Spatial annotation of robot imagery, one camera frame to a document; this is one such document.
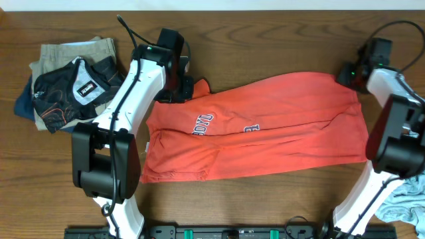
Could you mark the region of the red printed t-shirt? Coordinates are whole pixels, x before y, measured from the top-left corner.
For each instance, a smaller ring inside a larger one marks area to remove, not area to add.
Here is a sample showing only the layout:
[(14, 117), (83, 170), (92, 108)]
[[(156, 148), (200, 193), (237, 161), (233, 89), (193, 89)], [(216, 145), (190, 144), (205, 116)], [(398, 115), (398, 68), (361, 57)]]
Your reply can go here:
[(156, 103), (143, 183), (210, 181), (365, 161), (357, 94), (331, 74), (295, 72), (192, 100)]

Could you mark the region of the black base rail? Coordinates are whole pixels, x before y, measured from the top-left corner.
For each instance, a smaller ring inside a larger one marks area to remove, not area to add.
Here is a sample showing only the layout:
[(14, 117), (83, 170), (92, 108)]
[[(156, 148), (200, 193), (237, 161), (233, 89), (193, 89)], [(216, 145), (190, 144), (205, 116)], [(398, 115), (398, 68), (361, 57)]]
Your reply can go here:
[[(141, 231), (139, 238), (147, 239), (285, 239), (313, 238), (315, 228), (308, 225), (289, 225), (285, 228), (201, 228), (155, 226)], [(67, 228), (65, 239), (115, 238), (107, 227), (103, 228)], [(366, 229), (361, 238), (366, 239), (397, 239), (393, 226), (371, 226)]]

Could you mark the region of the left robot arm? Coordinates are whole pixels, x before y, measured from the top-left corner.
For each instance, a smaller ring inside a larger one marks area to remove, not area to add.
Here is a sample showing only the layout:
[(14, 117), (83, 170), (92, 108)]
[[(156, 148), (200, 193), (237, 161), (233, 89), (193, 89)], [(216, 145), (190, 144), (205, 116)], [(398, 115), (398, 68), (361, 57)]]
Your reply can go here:
[(111, 104), (91, 123), (72, 132), (72, 180), (94, 199), (113, 238), (140, 238), (144, 217), (135, 190), (141, 175), (135, 137), (150, 105), (183, 103), (193, 94), (183, 46), (141, 44)]

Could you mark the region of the navy blue folded garment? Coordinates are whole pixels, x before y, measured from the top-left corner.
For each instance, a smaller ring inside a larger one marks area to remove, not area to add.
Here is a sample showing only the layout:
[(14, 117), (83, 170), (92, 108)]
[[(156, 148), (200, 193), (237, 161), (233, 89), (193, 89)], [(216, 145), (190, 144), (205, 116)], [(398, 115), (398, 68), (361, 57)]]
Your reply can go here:
[[(33, 80), (33, 78), (30, 77), (27, 85), (24, 87), (23, 92), (15, 101), (15, 115), (36, 121), (35, 117), (38, 116), (38, 114), (34, 113), (33, 93), (31, 92), (31, 86), (36, 88), (39, 86), (64, 86), (64, 89), (68, 91), (72, 88), (71, 85), (68, 85), (69, 83), (72, 83), (72, 81), (69, 81), (68, 76), (61, 76), (59, 74), (53, 74), (52, 72), (43, 74), (36, 80)], [(67, 126), (70, 126), (70, 120), (81, 120), (85, 118), (83, 108), (78, 102), (70, 104), (68, 110), (70, 110), (70, 115), (66, 116), (67, 124), (62, 126), (60, 130), (67, 130)]]

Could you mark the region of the khaki folded pants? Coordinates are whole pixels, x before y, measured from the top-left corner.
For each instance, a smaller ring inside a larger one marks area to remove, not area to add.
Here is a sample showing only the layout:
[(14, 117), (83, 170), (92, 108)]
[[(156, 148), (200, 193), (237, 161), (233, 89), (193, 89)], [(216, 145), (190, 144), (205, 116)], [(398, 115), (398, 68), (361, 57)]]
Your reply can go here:
[(86, 42), (64, 44), (43, 44), (38, 61), (29, 64), (32, 70), (30, 95), (35, 93), (35, 82), (38, 77), (66, 66), (77, 57), (83, 58), (93, 71), (105, 76), (111, 84), (114, 80), (123, 80), (118, 72), (114, 40), (95, 37)]

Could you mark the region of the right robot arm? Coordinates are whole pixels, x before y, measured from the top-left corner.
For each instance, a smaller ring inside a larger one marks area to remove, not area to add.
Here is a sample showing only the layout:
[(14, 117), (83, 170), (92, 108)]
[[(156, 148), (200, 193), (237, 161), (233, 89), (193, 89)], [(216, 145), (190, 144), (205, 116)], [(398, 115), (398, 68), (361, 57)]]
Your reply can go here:
[(399, 70), (382, 64), (347, 63), (337, 83), (373, 95), (382, 108), (367, 140), (365, 168), (323, 227), (324, 238), (360, 238), (386, 198), (424, 170), (424, 98)]

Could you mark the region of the light blue grey garment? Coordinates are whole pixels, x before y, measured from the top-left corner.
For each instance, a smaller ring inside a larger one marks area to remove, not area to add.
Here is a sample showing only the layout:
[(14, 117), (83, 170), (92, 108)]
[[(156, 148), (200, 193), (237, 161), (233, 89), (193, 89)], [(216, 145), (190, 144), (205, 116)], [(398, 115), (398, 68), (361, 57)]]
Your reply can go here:
[(383, 222), (409, 223), (417, 237), (424, 239), (424, 173), (405, 180), (391, 192), (375, 216)]

